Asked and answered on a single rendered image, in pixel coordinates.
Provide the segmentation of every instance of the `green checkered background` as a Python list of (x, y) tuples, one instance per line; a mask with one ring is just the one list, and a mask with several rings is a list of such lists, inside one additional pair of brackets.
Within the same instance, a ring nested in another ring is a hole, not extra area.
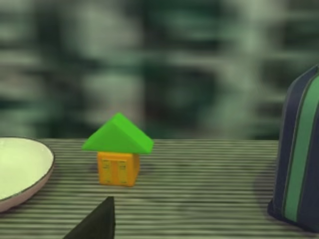
[(88, 137), (116, 112), (153, 138), (277, 139), (317, 64), (311, 0), (3, 0), (0, 135)]

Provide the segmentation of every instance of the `bowl rim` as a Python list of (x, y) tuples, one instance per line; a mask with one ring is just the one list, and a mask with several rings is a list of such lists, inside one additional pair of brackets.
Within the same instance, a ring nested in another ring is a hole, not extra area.
[(26, 140), (30, 140), (30, 141), (34, 141), (34, 142), (40, 143), (40, 144), (44, 145), (44, 146), (51, 152), (53, 159), (52, 159), (51, 166), (49, 167), (49, 169), (47, 170), (47, 172), (46, 172), (42, 177), (40, 177), (36, 182), (34, 182), (34, 183), (33, 183), (32, 185), (30, 185), (29, 187), (27, 187), (27, 188), (21, 190), (20, 192), (15, 193), (15, 194), (12, 194), (11, 196), (8, 196), (8, 197), (6, 197), (6, 198), (0, 199), (0, 204), (3, 203), (3, 202), (5, 202), (5, 201), (7, 201), (7, 200), (9, 200), (9, 199), (11, 199), (11, 198), (16, 197), (16, 196), (18, 196), (18, 195), (20, 195), (20, 194), (22, 194), (22, 193), (24, 193), (24, 192), (26, 192), (26, 191), (28, 191), (28, 190), (31, 189), (31, 188), (33, 188), (35, 185), (37, 185), (43, 178), (45, 178), (45, 177), (52, 171), (52, 169), (53, 169), (53, 167), (54, 167), (54, 164), (55, 164), (55, 154), (54, 154), (54, 152), (52, 151), (52, 149), (51, 149), (48, 145), (46, 145), (46, 144), (43, 143), (43, 142), (40, 142), (40, 141), (37, 140), (37, 139), (32, 139), (32, 138), (28, 138), (28, 137), (18, 137), (18, 136), (1, 136), (0, 139), (1, 139), (1, 138), (19, 138), (19, 139), (26, 139)]

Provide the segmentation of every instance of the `striped tabletop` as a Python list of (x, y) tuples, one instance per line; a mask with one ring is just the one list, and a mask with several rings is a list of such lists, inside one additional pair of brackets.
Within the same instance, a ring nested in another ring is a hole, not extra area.
[(82, 152), (82, 140), (42, 141), (56, 154), (54, 173), (0, 215), (1, 239), (61, 239), (107, 196), (116, 239), (315, 238), (266, 214), (275, 141), (156, 140), (133, 188), (99, 185), (96, 154)]

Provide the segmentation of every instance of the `white bowl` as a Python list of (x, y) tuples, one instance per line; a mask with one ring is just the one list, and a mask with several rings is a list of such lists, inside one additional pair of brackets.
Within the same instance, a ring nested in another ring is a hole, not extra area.
[(51, 176), (53, 166), (54, 154), (43, 143), (0, 137), (0, 213), (38, 192)]

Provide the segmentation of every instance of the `triangular roof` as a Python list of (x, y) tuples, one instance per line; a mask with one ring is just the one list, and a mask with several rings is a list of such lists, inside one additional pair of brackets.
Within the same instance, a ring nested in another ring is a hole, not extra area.
[(63, 239), (114, 239), (114, 197), (107, 197)]
[(151, 153), (153, 141), (121, 113), (93, 133), (82, 146), (87, 151)]

